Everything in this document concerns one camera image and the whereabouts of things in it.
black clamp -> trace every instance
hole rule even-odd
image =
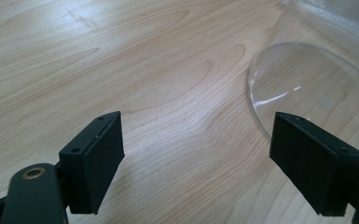
[[[59,153],[56,165],[28,166],[0,199],[0,223],[68,223],[73,214],[97,214],[124,158],[120,112],[98,117]]]
[[[359,223],[359,150],[301,117],[277,112],[269,156],[317,214]]]

black clamp jaw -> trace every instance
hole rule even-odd
[[[277,112],[269,156],[317,214],[359,224],[359,150],[301,117]]]
[[[56,165],[28,166],[0,199],[0,223],[68,223],[73,214],[97,214],[124,158],[120,112],[98,117],[59,153]]]

wood grain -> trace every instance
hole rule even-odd
[[[0,0],[0,197],[122,112],[126,158],[71,223],[350,223],[318,217],[269,159],[245,89],[279,0]]]

screw hole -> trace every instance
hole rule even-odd
[[[77,153],[77,152],[79,152],[79,151],[80,151],[80,148],[78,148],[78,147],[72,148],[72,152],[73,152],[73,153]]]
[[[46,172],[46,169],[43,167],[36,167],[34,169],[26,171],[24,174],[22,174],[23,179],[34,179]]]

wooden table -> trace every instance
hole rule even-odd
[[[98,216],[71,223],[350,223],[314,213],[248,103],[280,2],[0,0],[0,197],[119,110],[126,158]]]

